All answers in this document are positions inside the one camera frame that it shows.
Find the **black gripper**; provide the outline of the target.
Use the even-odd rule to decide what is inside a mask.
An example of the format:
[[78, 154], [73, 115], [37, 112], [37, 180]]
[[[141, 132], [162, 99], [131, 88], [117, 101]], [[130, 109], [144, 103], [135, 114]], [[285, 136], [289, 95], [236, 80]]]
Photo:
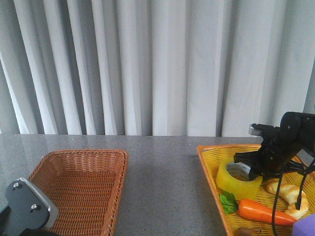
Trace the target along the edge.
[[263, 137], [259, 151], [237, 152], [234, 163], [255, 164], [255, 172], [262, 175], [303, 173], [301, 164], [292, 158], [302, 149], [315, 152], [315, 116], [309, 113], [286, 112], [280, 130], [273, 136]]

